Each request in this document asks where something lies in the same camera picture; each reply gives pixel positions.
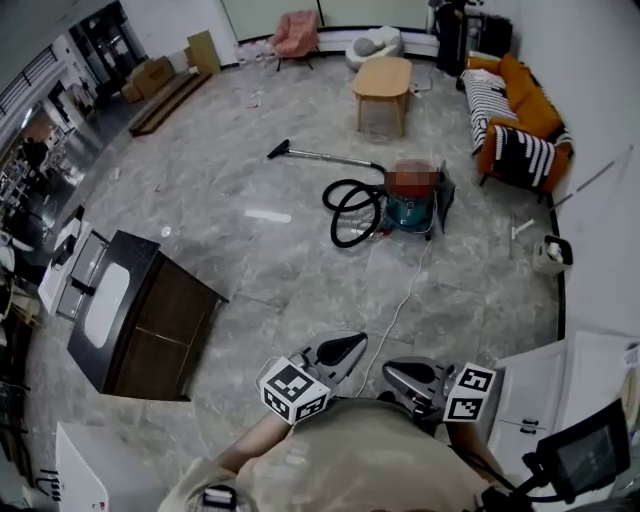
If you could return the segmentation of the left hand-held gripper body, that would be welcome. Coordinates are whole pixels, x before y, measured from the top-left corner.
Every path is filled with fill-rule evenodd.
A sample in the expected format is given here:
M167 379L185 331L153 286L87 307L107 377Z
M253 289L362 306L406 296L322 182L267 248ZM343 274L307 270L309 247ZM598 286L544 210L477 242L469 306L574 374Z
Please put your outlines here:
M331 331L314 336L289 357L270 359L258 374L262 403L290 425L322 412L367 345L364 332Z

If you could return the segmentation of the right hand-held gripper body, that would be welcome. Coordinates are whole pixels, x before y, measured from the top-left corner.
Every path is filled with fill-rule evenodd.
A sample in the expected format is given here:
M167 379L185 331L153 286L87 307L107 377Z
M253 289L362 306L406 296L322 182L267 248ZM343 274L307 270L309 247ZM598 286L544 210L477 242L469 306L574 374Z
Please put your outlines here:
M473 363L445 364L419 356L385 362L382 373L420 423L475 423L496 381L496 372Z

